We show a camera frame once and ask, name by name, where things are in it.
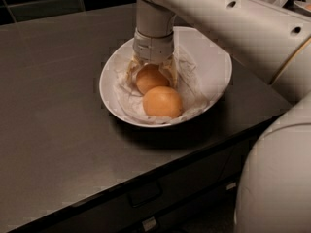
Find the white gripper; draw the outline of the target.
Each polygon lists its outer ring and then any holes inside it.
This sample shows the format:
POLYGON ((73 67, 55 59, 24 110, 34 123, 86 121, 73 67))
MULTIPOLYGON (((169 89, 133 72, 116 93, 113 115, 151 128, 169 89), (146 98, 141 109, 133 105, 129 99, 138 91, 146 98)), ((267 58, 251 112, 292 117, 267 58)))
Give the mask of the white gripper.
POLYGON ((133 40, 134 54, 126 69, 126 82, 135 83, 137 73, 147 64, 160 64, 160 73, 169 81, 173 88, 178 84, 178 70, 174 52, 174 34, 165 37, 144 36, 135 30, 133 40))

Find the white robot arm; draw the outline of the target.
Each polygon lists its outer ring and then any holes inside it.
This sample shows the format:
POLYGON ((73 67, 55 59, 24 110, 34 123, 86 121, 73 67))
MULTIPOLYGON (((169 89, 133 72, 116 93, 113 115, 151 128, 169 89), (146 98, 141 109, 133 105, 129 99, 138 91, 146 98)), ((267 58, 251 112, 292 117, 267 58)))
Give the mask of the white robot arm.
POLYGON ((145 0, 178 15, 292 103, 250 151, 234 233, 311 233, 311 22, 259 0, 145 0))

